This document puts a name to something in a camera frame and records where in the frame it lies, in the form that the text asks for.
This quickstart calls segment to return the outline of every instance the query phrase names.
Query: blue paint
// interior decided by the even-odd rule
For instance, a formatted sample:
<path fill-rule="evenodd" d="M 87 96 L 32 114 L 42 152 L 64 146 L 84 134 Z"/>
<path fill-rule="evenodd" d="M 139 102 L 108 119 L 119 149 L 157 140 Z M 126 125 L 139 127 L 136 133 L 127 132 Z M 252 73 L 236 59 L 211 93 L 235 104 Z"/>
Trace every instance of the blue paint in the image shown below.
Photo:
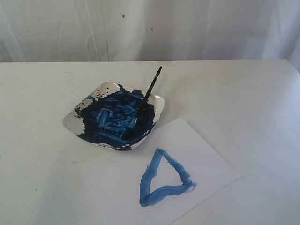
<path fill-rule="evenodd" d="M 176 186 L 165 185 L 150 193 L 151 181 L 158 173 L 158 165 L 162 156 L 165 157 L 168 163 L 170 163 L 171 166 L 173 166 L 174 169 L 178 172 L 182 184 Z M 147 166 L 146 172 L 142 176 L 140 184 L 140 205 L 154 205 L 163 200 L 166 196 L 180 195 L 184 192 L 191 192 L 194 190 L 196 185 L 197 184 L 190 179 L 190 174 L 185 171 L 180 163 L 169 156 L 169 154 L 165 150 L 157 148 L 150 165 Z"/>
<path fill-rule="evenodd" d="M 105 143 L 115 149 L 127 151 L 152 130 L 155 113 L 154 106 L 147 104 L 136 122 L 133 135 L 129 140 L 123 140 L 121 136 L 135 118 L 143 94 L 138 90 L 129 92 L 122 85 L 119 86 L 120 91 L 98 100 L 88 96 L 87 98 L 92 99 L 88 107 L 82 110 L 75 108 L 84 123 L 84 133 L 78 137 L 91 143 Z"/>

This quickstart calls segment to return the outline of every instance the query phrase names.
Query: white curtain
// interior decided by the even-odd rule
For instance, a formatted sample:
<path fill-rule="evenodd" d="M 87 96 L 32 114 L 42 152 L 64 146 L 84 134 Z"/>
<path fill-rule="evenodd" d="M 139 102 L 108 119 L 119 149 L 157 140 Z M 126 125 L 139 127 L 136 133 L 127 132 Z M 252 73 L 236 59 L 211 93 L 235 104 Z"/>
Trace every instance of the white curtain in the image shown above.
<path fill-rule="evenodd" d="M 285 58 L 299 0 L 0 0 L 0 61 Z"/>

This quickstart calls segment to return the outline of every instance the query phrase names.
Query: white paper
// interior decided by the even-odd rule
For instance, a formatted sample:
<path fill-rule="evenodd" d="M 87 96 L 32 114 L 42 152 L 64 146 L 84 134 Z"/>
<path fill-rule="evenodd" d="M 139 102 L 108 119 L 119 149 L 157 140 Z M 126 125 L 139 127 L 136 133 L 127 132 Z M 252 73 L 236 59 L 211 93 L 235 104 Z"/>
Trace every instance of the white paper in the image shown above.
<path fill-rule="evenodd" d="M 142 207 L 140 182 L 156 148 L 166 150 L 182 164 L 197 186 L 190 193 L 167 196 L 153 206 Z M 153 131 L 132 151 L 113 151 L 89 163 L 84 177 L 93 204 L 91 215 L 110 225 L 170 224 L 236 178 L 232 168 L 182 118 Z M 150 192 L 180 184 L 178 173 L 162 157 Z"/>

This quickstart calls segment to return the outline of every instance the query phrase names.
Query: white table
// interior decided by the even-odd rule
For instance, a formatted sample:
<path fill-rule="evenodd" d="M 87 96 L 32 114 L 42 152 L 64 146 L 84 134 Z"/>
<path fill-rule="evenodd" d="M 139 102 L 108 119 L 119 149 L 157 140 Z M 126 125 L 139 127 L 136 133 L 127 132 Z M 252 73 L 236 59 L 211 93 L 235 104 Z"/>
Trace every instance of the white table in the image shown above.
<path fill-rule="evenodd" d="M 102 224 L 81 169 L 110 150 L 61 120 L 103 82 L 147 90 L 159 65 L 157 127 L 183 117 L 240 175 L 173 224 L 298 225 L 300 75 L 286 60 L 0 64 L 0 224 Z"/>

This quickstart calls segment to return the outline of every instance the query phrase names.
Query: square dish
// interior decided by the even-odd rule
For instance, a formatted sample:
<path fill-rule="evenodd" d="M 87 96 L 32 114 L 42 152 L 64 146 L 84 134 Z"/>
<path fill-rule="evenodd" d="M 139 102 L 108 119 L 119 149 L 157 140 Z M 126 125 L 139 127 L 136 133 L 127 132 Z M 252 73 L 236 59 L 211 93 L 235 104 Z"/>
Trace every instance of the square dish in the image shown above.
<path fill-rule="evenodd" d="M 143 91 L 105 82 L 65 116 L 63 125 L 90 143 L 115 150 L 132 150 L 151 132 L 165 106 L 162 97 L 150 94 L 132 136 L 123 140 L 121 137 L 144 95 Z"/>

